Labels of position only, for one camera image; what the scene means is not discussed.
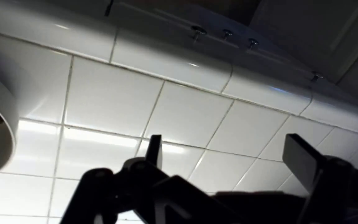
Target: black object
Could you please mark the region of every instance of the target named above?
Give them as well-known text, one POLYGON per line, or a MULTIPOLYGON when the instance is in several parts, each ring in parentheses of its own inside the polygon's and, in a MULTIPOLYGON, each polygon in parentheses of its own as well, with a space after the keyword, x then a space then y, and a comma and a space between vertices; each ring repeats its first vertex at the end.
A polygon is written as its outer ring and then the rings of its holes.
POLYGON ((145 158, 133 158, 122 171, 87 172, 66 211, 62 224, 117 222, 134 211, 146 224, 339 224, 355 223, 358 171, 334 157, 323 157, 297 135, 288 135, 283 162, 309 191, 307 198, 281 192, 226 192, 209 197, 158 166, 160 136, 153 136, 145 158))

